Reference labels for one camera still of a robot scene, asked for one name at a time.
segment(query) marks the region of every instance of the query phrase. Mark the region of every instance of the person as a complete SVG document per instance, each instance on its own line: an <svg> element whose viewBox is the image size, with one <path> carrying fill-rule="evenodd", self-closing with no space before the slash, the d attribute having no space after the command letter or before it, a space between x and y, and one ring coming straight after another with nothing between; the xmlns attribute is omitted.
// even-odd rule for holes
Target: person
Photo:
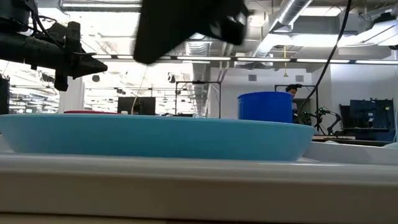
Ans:
<svg viewBox="0 0 398 224"><path fill-rule="evenodd" d="M299 86L295 85L295 84L291 84L291 85L288 85L286 87L286 93L290 93L292 95L292 110L293 110L293 121L294 121L294 123L298 122L297 121L297 116L298 116L297 115L297 104L293 102L293 99L296 96L298 87Z"/></svg>
<svg viewBox="0 0 398 224"><path fill-rule="evenodd" d="M286 92L292 95L292 99L297 93L297 85L291 84L286 87Z"/></svg>

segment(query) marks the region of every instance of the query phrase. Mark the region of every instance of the blue bowl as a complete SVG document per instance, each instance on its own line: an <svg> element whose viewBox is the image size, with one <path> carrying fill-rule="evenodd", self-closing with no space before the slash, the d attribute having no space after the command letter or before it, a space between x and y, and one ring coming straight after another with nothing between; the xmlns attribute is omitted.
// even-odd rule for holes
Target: blue bowl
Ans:
<svg viewBox="0 0 398 224"><path fill-rule="evenodd" d="M119 114L9 114L0 131L16 152L295 161L314 129L299 124Z"/></svg>

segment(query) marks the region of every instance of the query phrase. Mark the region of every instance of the blue machine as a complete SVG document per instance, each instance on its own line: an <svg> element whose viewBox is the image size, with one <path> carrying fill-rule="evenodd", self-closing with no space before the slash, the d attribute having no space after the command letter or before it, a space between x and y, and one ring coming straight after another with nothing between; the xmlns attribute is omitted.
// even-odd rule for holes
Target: blue machine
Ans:
<svg viewBox="0 0 398 224"><path fill-rule="evenodd" d="M396 133L392 100L351 100L341 106L345 135L359 140L393 141Z"/></svg>

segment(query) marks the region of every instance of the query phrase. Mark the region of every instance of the blue bin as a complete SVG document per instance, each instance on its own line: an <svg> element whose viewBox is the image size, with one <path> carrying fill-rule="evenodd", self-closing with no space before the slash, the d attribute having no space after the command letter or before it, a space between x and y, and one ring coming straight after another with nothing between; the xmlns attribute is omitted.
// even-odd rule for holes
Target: blue bin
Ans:
<svg viewBox="0 0 398 224"><path fill-rule="evenodd" d="M293 123L292 95L277 91L246 93L238 97L239 119Z"/></svg>

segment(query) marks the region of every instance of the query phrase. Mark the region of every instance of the white tray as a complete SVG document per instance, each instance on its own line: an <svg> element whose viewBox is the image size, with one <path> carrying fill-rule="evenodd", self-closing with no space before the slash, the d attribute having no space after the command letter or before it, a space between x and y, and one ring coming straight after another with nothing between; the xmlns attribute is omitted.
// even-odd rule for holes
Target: white tray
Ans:
<svg viewBox="0 0 398 224"><path fill-rule="evenodd" d="M312 142L305 157L342 164L398 165L398 149Z"/></svg>
<svg viewBox="0 0 398 224"><path fill-rule="evenodd" d="M0 212L397 223L398 167L0 154Z"/></svg>

